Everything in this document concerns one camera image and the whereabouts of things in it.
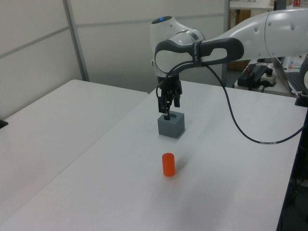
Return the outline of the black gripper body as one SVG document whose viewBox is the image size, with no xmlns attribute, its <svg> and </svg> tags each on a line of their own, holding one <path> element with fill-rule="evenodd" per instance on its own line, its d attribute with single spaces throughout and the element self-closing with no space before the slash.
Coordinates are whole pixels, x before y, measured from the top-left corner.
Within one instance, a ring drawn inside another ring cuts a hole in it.
<svg viewBox="0 0 308 231">
<path fill-rule="evenodd" d="M 161 89 L 161 95 L 176 94 L 182 95 L 182 86 L 180 80 L 158 82 L 158 87 Z"/>
</svg>

